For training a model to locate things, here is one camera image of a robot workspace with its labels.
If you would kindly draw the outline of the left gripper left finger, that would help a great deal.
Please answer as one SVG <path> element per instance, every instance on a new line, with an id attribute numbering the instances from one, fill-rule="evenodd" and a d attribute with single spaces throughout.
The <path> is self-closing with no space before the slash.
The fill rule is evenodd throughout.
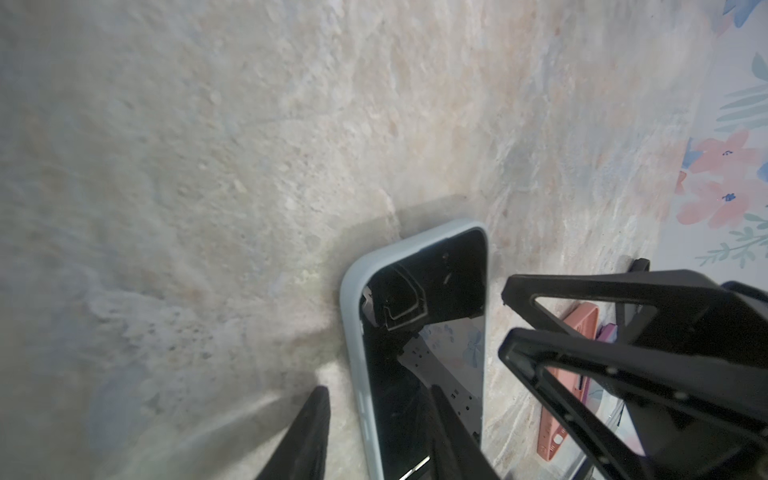
<path id="1" fill-rule="evenodd" d="M 326 386 L 317 386 L 255 479 L 322 480 L 325 476 L 330 418 L 329 390 Z"/>

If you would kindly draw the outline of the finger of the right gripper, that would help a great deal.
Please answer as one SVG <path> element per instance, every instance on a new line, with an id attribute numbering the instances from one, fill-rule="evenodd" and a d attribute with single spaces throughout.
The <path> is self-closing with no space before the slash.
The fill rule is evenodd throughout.
<path id="1" fill-rule="evenodd" d="M 764 479 L 767 372 L 725 360 L 514 328 L 498 356 L 607 479 Z M 662 443 L 635 453 L 553 375 L 587 377 L 647 408 Z"/>
<path id="2" fill-rule="evenodd" d="M 717 285 L 701 273 L 691 270 L 647 271 L 607 275 L 523 275 L 510 276 L 501 294 L 504 305 L 523 318 L 532 328 L 573 336 L 575 331 L 549 310 L 537 303 L 540 297 L 571 300 L 620 302 L 622 285 L 632 284 L 636 299 L 626 303 L 651 306 L 659 319 L 698 318 L 707 310 L 726 306 L 736 312 L 750 309 L 767 316 L 767 302 L 747 295 L 739 288 L 730 290 Z"/>

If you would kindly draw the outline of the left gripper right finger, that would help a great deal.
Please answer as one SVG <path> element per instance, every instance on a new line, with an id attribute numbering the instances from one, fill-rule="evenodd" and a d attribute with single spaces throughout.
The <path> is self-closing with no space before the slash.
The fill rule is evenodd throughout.
<path id="1" fill-rule="evenodd" d="M 432 478 L 499 480 L 438 385 L 427 393 L 427 448 Z"/>

